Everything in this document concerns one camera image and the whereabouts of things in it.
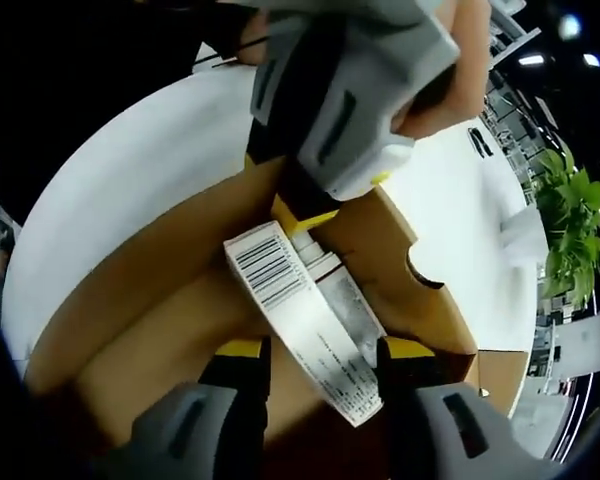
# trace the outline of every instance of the black cable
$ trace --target black cable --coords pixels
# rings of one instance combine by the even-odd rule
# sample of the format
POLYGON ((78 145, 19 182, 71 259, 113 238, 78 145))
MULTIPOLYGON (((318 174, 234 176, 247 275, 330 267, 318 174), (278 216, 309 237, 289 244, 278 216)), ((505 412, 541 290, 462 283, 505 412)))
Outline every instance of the black cable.
MULTIPOLYGON (((244 50, 245 48, 253 47, 254 45, 258 45, 259 43, 266 42, 267 40, 269 40, 268 36, 261 37, 256 40, 252 40, 251 42, 247 42, 244 45, 240 45, 236 49, 236 52, 239 52, 240 50, 244 50)), ((215 53, 213 55, 209 55, 207 57, 201 58, 200 60, 196 60, 193 63, 193 66, 195 67, 196 65, 200 65, 201 63, 208 62, 209 60, 213 60, 215 58, 220 58, 220 57, 222 57, 222 55, 220 55, 219 53, 215 53)))

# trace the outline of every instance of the ceiling light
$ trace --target ceiling light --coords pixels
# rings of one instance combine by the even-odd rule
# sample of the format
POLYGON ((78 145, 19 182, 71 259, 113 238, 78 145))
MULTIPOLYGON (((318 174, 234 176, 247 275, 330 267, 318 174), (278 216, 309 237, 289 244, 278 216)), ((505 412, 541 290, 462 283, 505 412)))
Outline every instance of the ceiling light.
POLYGON ((600 59, 598 57, 596 57, 594 54, 585 53, 582 57, 584 58, 584 63, 586 63, 590 67, 599 67, 600 66, 600 59))
POLYGON ((558 23, 558 35, 563 40, 578 38, 581 31, 582 24, 575 15, 565 15, 560 19, 560 23, 558 23))
POLYGON ((544 63, 544 57, 542 55, 528 55, 518 59, 518 63, 524 67, 531 65, 542 65, 544 63))

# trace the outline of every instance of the cardboard box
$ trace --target cardboard box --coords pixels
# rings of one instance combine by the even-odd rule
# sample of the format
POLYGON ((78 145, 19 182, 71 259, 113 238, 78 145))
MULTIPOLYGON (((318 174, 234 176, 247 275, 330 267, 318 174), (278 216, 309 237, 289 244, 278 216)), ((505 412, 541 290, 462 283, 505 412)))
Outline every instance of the cardboard box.
MULTIPOLYGON (((196 380, 223 343, 272 333, 222 242, 268 220, 281 166, 245 170, 173 208, 56 312, 26 381, 76 446, 93 453, 127 441, 133 420, 177 383, 196 380)), ((415 236, 382 191, 348 202, 312 233, 343 259, 389 333, 437 349, 451 380, 475 371, 460 312, 445 287, 424 286, 407 267, 415 236)), ((383 413, 353 429, 275 339, 272 357, 265 477, 284 467, 285 478, 386 479, 383 413)))

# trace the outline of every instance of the cardboard box flap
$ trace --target cardboard box flap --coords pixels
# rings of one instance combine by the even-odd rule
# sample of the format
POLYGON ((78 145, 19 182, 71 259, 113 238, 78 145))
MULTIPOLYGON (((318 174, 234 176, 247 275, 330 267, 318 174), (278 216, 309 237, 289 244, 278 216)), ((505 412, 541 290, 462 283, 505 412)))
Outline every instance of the cardboard box flap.
POLYGON ((528 357, 527 352, 478 352, 480 388, 489 392, 487 400, 503 415, 509 415, 516 401, 528 357))
POLYGON ((104 259, 71 293, 34 348, 26 381, 71 379, 152 305, 194 278, 222 241, 267 219, 282 161, 242 172, 171 209, 104 259))
POLYGON ((465 383, 471 385, 476 391, 480 390, 480 368, 478 364, 478 355, 475 355, 464 378, 465 383))
MULTIPOLYGON (((177 383, 196 380, 227 340, 270 334, 232 277, 222 242, 268 219, 281 165, 259 165, 190 198, 95 268, 34 349, 26 377, 34 391, 49 394, 72 383, 97 430, 119 445, 140 413, 177 383)), ((407 269, 415 237, 382 192, 347 203, 316 236, 342 256, 388 329, 445 350, 453 379, 465 377, 473 339, 446 289, 422 285, 407 269)), ((272 355, 266 438, 281 445, 324 402, 275 338, 272 355)), ((326 412, 346 426, 348 433, 337 440, 342 452, 377 440, 364 433, 374 431, 382 417, 355 430, 335 411, 326 412)), ((318 427, 307 433, 309 440, 302 438, 319 444, 325 434, 318 427)), ((369 458, 375 471, 382 471, 381 462, 369 458)), ((313 462, 308 470, 320 465, 313 462)))
POLYGON ((451 353, 476 353, 448 289, 425 286, 409 270, 406 259, 416 235, 381 189, 347 202, 314 232, 343 258, 387 330, 451 353))

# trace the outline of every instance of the cardboard cutout hole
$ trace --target cardboard cutout hole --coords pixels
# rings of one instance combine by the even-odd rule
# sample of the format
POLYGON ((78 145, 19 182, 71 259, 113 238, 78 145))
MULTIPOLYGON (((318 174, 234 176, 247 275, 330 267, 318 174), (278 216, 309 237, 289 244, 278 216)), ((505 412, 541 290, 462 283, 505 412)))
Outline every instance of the cardboard cutout hole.
POLYGON ((413 245, 411 247, 409 247, 409 250, 407 250, 407 254, 404 257, 404 261, 405 261, 405 265, 407 267, 407 270, 409 272, 411 272, 411 275, 414 276, 414 278, 420 282, 422 285, 424 285, 427 288, 431 288, 433 290, 440 290, 442 287, 444 287, 444 283, 440 283, 440 282, 435 282, 433 280, 429 280, 427 277, 425 277, 424 275, 422 275, 418 269, 415 267, 415 265, 413 264, 413 262, 411 261, 411 249, 413 248, 413 245))

